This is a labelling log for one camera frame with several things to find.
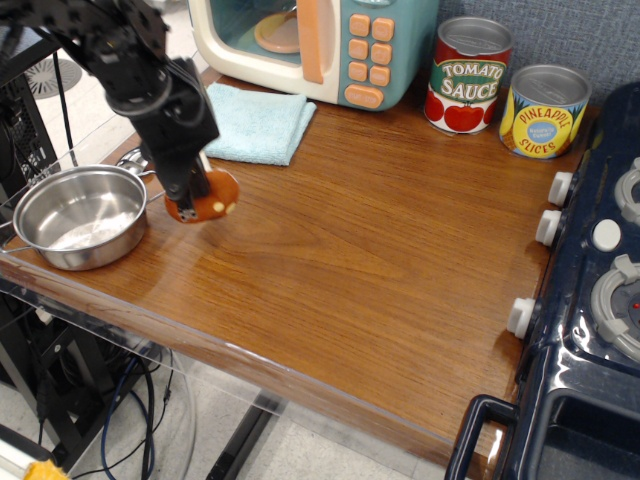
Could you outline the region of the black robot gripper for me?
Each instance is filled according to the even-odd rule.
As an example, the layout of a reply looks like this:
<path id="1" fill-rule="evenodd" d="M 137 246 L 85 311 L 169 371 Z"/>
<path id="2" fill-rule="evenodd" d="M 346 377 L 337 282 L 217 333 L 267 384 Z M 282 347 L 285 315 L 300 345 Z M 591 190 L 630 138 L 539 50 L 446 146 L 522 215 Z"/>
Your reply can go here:
<path id="1" fill-rule="evenodd" d="M 132 82 L 122 92 L 106 91 L 109 106 L 129 119 L 143 156 L 175 201 L 180 221 L 195 221 L 192 196 L 208 196 L 207 171 L 199 159 L 219 130 L 209 97 L 191 58 L 170 59 L 156 72 L 155 85 Z"/>

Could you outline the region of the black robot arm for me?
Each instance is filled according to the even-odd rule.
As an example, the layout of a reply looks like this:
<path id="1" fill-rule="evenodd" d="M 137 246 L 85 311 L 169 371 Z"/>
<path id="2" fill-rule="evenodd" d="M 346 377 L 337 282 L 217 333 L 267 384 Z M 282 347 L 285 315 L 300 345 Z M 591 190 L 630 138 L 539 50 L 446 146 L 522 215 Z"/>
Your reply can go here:
<path id="1" fill-rule="evenodd" d="M 202 163 L 217 138 L 213 110 L 190 59 L 166 53 L 168 27 L 145 1 L 4 1 L 1 22 L 8 55 L 23 28 L 42 30 L 104 89 L 109 107 L 125 117 L 184 223 L 224 214 L 226 205 Z"/>

